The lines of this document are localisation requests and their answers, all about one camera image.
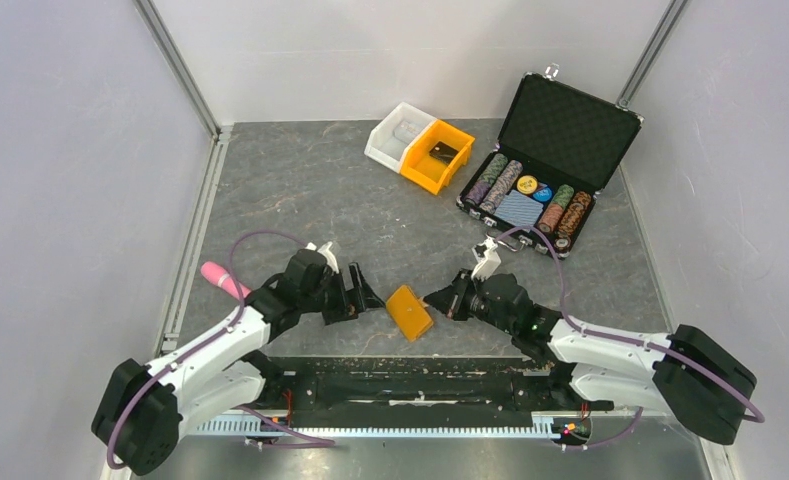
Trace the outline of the black poker chip case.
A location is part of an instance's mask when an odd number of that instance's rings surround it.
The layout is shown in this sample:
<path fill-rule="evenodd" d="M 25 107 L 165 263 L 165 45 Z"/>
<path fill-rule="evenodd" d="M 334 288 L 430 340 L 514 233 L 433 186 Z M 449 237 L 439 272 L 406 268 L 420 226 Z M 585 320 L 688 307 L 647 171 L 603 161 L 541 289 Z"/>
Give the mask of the black poker chip case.
<path fill-rule="evenodd" d="M 540 252 L 566 258 L 574 248 L 598 195 L 640 133 L 641 115 L 566 85 L 545 73 L 525 74 L 504 119 L 494 149 L 456 198 L 457 207 L 490 228 L 513 226 L 494 212 L 532 175 L 553 198 L 533 227 L 516 227 L 514 239 Z"/>

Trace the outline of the white plastic bin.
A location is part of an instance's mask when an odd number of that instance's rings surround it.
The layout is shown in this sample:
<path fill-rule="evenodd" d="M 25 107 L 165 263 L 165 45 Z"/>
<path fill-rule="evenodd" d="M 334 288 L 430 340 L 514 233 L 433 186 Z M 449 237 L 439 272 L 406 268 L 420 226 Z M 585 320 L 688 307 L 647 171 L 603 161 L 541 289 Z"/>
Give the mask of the white plastic bin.
<path fill-rule="evenodd" d="M 419 137 L 408 145 L 392 136 L 393 129 L 402 120 L 423 127 Z M 409 149 L 437 121 L 437 117 L 411 104 L 401 102 L 371 130 L 364 148 L 364 155 L 389 170 L 400 173 Z"/>

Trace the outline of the yellow plastic bin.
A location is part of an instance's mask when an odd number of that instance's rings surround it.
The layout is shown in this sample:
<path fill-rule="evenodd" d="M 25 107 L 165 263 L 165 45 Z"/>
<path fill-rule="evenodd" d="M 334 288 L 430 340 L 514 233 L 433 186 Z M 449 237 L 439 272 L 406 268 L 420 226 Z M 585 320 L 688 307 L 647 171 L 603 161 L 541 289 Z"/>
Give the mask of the yellow plastic bin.
<path fill-rule="evenodd" d="M 467 164 L 474 143 L 472 135 L 436 120 L 406 149 L 399 173 L 438 195 L 459 168 Z"/>

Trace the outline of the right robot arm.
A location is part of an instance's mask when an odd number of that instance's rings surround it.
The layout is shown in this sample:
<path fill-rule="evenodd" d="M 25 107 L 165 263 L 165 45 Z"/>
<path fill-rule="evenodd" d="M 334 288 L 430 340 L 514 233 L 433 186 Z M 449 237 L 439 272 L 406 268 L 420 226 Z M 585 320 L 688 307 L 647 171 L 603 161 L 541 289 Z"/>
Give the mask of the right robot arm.
<path fill-rule="evenodd" d="M 424 301 L 455 321 L 480 320 L 508 334 L 536 361 L 550 361 L 550 400 L 640 407 L 673 416 L 695 435 L 734 443 L 744 422 L 762 423 L 752 403 L 756 376 L 703 330 L 673 333 L 601 327 L 532 301 L 512 274 L 475 278 L 462 270 Z"/>

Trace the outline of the yellow leather card holder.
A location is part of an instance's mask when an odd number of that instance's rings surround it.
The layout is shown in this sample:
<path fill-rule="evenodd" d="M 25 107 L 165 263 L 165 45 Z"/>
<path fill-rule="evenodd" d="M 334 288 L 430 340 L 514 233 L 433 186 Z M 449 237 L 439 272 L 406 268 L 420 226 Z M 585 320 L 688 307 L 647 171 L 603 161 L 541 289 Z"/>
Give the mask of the yellow leather card holder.
<path fill-rule="evenodd" d="M 409 342 L 418 340 L 434 325 L 424 302 L 408 285 L 397 288 L 386 300 L 385 308 Z"/>

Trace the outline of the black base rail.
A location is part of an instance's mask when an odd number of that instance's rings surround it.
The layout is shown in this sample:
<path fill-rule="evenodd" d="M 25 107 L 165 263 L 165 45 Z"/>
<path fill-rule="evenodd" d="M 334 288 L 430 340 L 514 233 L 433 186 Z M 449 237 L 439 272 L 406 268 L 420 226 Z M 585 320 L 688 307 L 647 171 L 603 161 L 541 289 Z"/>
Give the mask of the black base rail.
<path fill-rule="evenodd" d="M 610 411 L 566 383 L 569 371 L 527 357 L 270 357 L 251 402 L 293 427 L 526 427 L 540 412 Z"/>

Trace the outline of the clear item in white bin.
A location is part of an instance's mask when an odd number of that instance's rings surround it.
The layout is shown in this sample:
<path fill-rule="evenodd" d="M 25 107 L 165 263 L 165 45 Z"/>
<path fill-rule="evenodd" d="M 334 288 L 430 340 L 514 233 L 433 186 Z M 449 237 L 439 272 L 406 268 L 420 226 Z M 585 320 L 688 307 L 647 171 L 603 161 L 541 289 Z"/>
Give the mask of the clear item in white bin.
<path fill-rule="evenodd" d="M 408 145 L 419 137 L 422 130 L 423 127 L 421 125 L 407 120 L 402 120 L 393 129 L 392 136 L 398 141 Z"/>

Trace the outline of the pink cylindrical toy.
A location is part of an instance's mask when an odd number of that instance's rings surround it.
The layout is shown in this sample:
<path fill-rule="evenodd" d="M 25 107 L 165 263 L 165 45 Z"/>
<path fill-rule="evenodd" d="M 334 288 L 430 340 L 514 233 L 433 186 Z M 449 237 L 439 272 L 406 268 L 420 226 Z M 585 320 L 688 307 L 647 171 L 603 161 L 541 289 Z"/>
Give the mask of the pink cylindrical toy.
<path fill-rule="evenodd" d="M 200 267 L 200 274 L 213 286 L 220 288 L 237 300 L 244 300 L 251 290 L 236 280 L 223 266 L 207 261 Z"/>

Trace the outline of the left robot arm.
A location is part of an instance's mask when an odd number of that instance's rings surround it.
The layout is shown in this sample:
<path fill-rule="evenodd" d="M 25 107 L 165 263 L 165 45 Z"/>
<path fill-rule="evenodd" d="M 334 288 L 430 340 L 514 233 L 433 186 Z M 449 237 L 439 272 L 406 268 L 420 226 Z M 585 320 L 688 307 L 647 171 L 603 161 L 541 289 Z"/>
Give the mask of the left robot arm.
<path fill-rule="evenodd" d="M 283 379 L 249 355 L 294 328 L 302 315 L 325 324 L 355 320 L 384 301 L 357 263 L 338 266 L 333 243 L 298 250 L 285 270 L 246 294 L 229 315 L 193 341 L 145 364 L 127 359 L 112 371 L 91 423 L 106 463 L 137 475 L 155 470 L 194 428 L 255 402 L 276 405 Z"/>

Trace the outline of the dark card in yellow bin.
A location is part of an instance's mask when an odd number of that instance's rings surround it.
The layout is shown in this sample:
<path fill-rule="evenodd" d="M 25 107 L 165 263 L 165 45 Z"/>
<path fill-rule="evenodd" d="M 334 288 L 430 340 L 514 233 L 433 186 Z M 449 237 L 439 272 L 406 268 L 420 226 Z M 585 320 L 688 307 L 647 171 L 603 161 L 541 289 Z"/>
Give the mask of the dark card in yellow bin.
<path fill-rule="evenodd" d="M 458 155 L 459 151 L 452 146 L 437 142 L 430 150 L 429 156 L 445 165 L 449 165 Z"/>

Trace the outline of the blue dealer button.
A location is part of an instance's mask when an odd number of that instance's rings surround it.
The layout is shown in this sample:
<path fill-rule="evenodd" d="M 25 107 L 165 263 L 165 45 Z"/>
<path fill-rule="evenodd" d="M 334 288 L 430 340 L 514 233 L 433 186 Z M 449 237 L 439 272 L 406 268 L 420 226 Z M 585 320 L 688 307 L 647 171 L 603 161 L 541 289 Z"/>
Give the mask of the blue dealer button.
<path fill-rule="evenodd" d="M 533 193 L 532 198 L 541 203 L 548 203 L 553 198 L 553 190 L 544 186 Z"/>

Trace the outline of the blue playing card deck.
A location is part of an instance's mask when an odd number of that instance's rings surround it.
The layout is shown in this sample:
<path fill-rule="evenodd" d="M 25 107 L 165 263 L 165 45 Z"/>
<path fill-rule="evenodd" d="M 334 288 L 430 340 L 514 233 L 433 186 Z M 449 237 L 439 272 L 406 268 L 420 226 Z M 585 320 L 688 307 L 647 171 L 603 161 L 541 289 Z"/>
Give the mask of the blue playing card deck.
<path fill-rule="evenodd" d="M 542 203 L 513 190 L 497 206 L 494 216 L 513 227 L 533 227 L 543 211 Z"/>

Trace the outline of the yellow dealer button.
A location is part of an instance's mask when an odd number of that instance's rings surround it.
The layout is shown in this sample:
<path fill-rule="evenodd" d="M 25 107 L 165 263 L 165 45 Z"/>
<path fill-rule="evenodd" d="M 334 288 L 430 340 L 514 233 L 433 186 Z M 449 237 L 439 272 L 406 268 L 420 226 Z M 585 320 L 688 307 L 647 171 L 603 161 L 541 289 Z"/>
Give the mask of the yellow dealer button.
<path fill-rule="evenodd" d="M 516 189 L 524 195 L 532 195 L 539 189 L 539 182 L 532 175 L 522 175 L 517 179 Z"/>

